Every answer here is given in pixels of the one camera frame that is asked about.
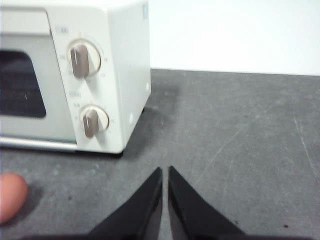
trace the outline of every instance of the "countertop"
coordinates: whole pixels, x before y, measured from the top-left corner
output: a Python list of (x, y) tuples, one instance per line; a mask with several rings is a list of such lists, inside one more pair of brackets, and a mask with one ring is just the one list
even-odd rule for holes
[(248, 234), (320, 239), (320, 77), (152, 70), (123, 156), (1, 149), (29, 184), (1, 239), (86, 233), (164, 169), (160, 240), (172, 239), (167, 167)]

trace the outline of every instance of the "toaster oven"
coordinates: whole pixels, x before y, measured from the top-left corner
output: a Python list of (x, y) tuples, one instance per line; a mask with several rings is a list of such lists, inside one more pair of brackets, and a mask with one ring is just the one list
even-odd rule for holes
[(151, 94), (145, 0), (2, 0), (0, 144), (120, 153)]

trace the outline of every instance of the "control knob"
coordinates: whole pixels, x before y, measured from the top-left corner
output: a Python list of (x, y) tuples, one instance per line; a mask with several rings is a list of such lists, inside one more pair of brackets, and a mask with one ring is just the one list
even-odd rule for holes
[(87, 106), (81, 112), (84, 134), (93, 138), (97, 133), (103, 132), (109, 126), (109, 117), (97, 106)]
[(77, 79), (96, 74), (101, 65), (98, 50), (90, 42), (82, 39), (74, 41), (69, 46), (68, 59), (72, 65), (73, 75)]

